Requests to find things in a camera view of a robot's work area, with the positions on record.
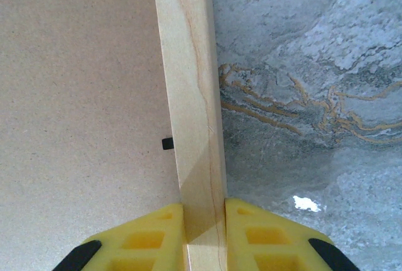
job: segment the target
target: beige surface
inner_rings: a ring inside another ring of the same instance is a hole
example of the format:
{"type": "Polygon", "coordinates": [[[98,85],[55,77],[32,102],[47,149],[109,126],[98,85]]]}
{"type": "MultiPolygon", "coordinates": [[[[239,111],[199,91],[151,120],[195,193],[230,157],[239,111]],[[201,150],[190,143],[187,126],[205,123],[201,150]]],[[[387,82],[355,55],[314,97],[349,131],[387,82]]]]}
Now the beige surface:
{"type": "Polygon", "coordinates": [[[212,0],[156,0],[192,270],[226,269],[226,173],[212,0]]]}
{"type": "Polygon", "coordinates": [[[1,0],[0,268],[179,199],[154,0],[1,0]]]}

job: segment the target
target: wooden trim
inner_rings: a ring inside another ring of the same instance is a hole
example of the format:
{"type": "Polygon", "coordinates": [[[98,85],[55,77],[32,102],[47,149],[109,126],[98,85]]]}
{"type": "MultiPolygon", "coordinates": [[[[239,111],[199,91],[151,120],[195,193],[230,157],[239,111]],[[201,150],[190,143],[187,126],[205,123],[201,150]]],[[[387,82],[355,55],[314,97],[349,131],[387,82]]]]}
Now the wooden trim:
{"type": "Polygon", "coordinates": [[[212,0],[156,0],[192,270],[226,270],[226,175],[212,0]]]}

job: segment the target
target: marble pattern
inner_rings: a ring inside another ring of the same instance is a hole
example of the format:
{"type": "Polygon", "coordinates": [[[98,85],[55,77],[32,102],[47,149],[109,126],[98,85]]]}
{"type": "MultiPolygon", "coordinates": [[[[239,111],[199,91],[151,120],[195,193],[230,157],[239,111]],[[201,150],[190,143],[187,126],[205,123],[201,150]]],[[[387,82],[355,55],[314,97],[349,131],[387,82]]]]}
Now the marble pattern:
{"type": "Polygon", "coordinates": [[[401,1],[214,0],[229,194],[362,270],[402,270],[401,1]]]}

